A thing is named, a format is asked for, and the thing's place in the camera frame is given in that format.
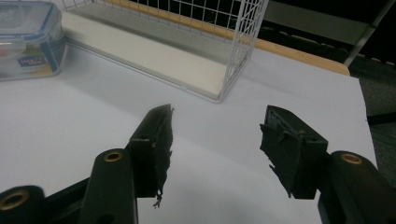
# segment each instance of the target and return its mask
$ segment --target blue container lid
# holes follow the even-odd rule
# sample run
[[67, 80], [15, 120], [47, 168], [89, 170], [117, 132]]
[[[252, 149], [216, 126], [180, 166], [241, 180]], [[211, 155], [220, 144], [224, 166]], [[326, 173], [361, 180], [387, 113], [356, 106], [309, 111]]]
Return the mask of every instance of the blue container lid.
[[0, 2], [0, 40], [45, 37], [53, 8], [48, 2]]

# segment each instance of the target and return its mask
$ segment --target wire basket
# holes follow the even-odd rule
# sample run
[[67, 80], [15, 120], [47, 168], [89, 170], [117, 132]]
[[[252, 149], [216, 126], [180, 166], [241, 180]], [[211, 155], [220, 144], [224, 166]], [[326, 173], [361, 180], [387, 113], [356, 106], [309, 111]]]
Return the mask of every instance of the wire basket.
[[71, 42], [219, 102], [254, 48], [268, 0], [52, 0]]

